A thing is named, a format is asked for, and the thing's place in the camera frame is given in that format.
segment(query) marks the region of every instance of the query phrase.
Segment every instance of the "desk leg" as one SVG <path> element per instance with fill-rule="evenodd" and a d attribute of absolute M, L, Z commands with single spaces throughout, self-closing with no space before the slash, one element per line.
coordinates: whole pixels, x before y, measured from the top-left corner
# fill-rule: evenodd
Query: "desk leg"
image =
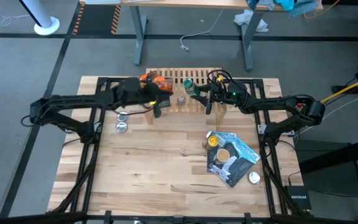
<path fill-rule="evenodd" d="M 142 56 L 142 47 L 144 41 L 144 32 L 146 30 L 146 16 L 140 16 L 139 6 L 129 6 L 132 14 L 132 20 L 134 21 L 135 33 L 136 33 L 136 46 L 135 46 L 135 59 L 134 64 L 140 64 L 140 57 Z"/>
<path fill-rule="evenodd" d="M 251 40 L 255 34 L 256 28 L 258 28 L 263 14 L 263 12 L 254 11 L 249 25 L 241 25 L 242 49 L 244 51 L 244 58 L 246 59 L 246 72 L 251 72 L 254 68 L 252 64 Z"/>

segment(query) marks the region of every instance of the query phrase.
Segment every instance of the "white cloth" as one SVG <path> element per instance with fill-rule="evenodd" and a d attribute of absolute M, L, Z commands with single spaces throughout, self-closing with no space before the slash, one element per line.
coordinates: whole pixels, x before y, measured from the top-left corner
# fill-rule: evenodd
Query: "white cloth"
<path fill-rule="evenodd" d="M 243 24 L 248 25 L 249 22 L 251 21 L 251 17 L 253 13 L 254 12 L 252 12 L 252 10 L 246 9 L 244 10 L 244 13 L 234 16 L 234 22 L 239 26 Z M 269 29 L 267 28 L 267 23 L 263 19 L 261 19 L 258 24 L 258 28 L 256 28 L 256 32 L 268 32 L 268 31 Z"/>

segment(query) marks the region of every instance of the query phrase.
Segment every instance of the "orange object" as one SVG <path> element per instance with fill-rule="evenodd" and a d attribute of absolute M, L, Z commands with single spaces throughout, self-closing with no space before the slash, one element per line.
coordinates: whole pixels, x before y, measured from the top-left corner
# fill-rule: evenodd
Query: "orange object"
<path fill-rule="evenodd" d="M 151 82 L 158 86 L 160 90 L 167 90 L 172 92 L 173 78 L 161 77 L 157 71 L 151 71 L 139 77 L 140 81 Z"/>

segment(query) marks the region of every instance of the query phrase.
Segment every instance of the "wooden table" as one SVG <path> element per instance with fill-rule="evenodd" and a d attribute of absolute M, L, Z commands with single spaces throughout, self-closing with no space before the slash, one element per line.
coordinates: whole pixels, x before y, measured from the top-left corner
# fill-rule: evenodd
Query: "wooden table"
<path fill-rule="evenodd" d="M 94 94 L 97 80 L 98 77 L 82 77 L 78 94 Z M 268 98 L 282 95 L 277 78 L 264 78 L 263 81 Z M 79 109 L 73 111 L 72 118 L 87 121 L 89 115 L 90 109 Z M 287 114 L 271 111 L 270 118 L 281 121 Z M 269 217 L 261 161 L 251 168 L 261 175 L 259 184 L 253 185 L 244 177 L 230 189 L 217 175 L 207 173 L 206 151 L 201 146 L 208 131 L 228 131 L 237 133 L 259 152 L 254 115 L 242 114 L 238 108 L 227 106 L 221 125 L 216 126 L 214 119 L 213 115 L 204 113 L 163 113 L 149 125 L 144 115 L 137 114 L 127 120 L 126 132 L 117 133 L 116 114 L 107 111 L 88 214 L 103 215 L 105 210 L 111 210 L 114 215 L 243 217 L 249 212 L 252 217 Z M 77 137 L 68 134 L 66 141 Z M 283 136 L 282 140 L 293 144 L 288 137 Z M 74 186 L 81 152 L 82 144 L 78 141 L 63 148 L 49 210 L 55 208 Z M 288 175 L 300 170 L 296 152 L 279 143 L 277 157 L 283 184 L 286 184 Z M 302 185 L 301 175 L 292 175 L 291 182 Z M 273 184 L 272 190 L 279 213 L 278 194 Z M 81 210 L 82 200 L 83 191 L 77 210 Z"/>
<path fill-rule="evenodd" d="M 316 11 L 322 11 L 323 5 L 321 0 L 318 1 Z M 85 0 L 80 0 L 81 4 L 85 4 Z M 250 9 L 246 0 L 161 0 L 161 1 L 145 1 L 145 2 L 132 2 L 122 0 L 121 5 L 129 6 L 131 10 L 132 20 L 134 22 L 134 29 L 136 33 L 136 45 L 134 64 L 140 64 L 142 56 L 142 46 L 144 42 L 144 34 L 147 23 L 147 16 L 140 15 L 139 6 L 154 6 L 154 7 L 202 7 L 202 8 L 221 8 L 221 9 Z M 242 48 L 246 63 L 246 71 L 250 72 L 253 69 L 252 54 L 251 54 L 251 40 L 256 32 L 256 28 L 262 19 L 265 12 L 269 11 L 267 6 L 257 5 L 254 14 L 249 22 L 249 25 L 243 24 L 241 26 Z M 283 11 L 281 5 L 276 4 L 274 11 Z"/>

